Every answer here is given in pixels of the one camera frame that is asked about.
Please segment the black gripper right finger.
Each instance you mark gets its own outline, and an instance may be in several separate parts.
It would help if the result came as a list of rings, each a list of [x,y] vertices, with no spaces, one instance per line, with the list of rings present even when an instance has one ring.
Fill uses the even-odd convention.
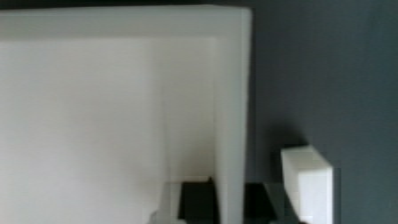
[[[279,183],[245,184],[244,224],[297,224],[297,215]]]

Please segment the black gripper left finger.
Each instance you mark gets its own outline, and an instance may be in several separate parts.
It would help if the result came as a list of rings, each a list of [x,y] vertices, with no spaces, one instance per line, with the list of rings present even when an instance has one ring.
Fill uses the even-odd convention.
[[[178,218],[187,224],[219,224],[219,201],[212,181],[183,183]]]

